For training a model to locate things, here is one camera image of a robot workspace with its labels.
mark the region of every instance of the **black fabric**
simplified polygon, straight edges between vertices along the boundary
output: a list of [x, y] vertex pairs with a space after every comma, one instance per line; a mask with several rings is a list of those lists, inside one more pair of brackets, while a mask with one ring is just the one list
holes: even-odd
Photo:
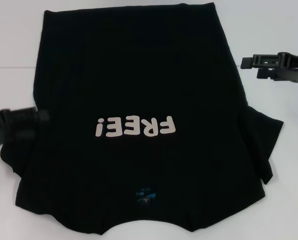
[[16, 205], [72, 230], [194, 231], [272, 177], [282, 122], [248, 106], [212, 3], [46, 11], [34, 97], [50, 127], [1, 156], [22, 177]]

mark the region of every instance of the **fabric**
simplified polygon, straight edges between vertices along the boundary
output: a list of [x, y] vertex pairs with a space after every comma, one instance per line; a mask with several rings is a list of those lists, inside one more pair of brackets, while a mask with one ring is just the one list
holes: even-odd
[[283, 122], [249, 107], [213, 3], [46, 11], [35, 142], [4, 145], [16, 205], [103, 234], [206, 228], [264, 197]]

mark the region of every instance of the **white table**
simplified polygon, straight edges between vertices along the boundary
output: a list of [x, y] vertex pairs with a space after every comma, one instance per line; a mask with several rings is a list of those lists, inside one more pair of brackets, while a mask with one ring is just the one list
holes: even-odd
[[[33, 80], [44, 10], [131, 5], [205, 4], [204, 0], [0, 0], [0, 109], [33, 106]], [[298, 0], [215, 0], [233, 57], [298, 55]], [[118, 225], [102, 237], [63, 227], [49, 215], [16, 207], [20, 178], [0, 159], [0, 240], [298, 240], [298, 84], [256, 79], [240, 70], [250, 106], [285, 122], [271, 155], [267, 196], [209, 228], [188, 232], [154, 221]]]

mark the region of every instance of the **black t-shirt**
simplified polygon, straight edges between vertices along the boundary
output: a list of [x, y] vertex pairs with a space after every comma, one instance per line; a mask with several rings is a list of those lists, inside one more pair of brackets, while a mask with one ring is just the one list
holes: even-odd
[[213, 3], [46, 11], [34, 97], [51, 115], [1, 156], [16, 205], [103, 234], [189, 231], [264, 197], [282, 122], [249, 107]]

